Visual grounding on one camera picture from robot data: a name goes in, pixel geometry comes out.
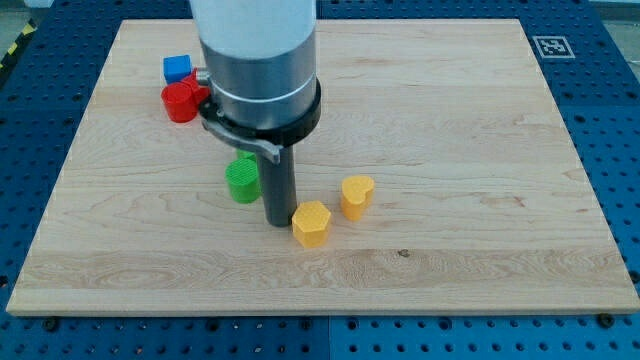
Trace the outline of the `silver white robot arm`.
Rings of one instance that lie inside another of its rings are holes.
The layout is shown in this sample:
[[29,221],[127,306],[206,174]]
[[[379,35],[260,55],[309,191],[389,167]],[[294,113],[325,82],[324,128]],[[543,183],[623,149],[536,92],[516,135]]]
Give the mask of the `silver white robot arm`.
[[307,112],[316,95],[314,0],[191,0],[190,8],[227,118],[268,130]]

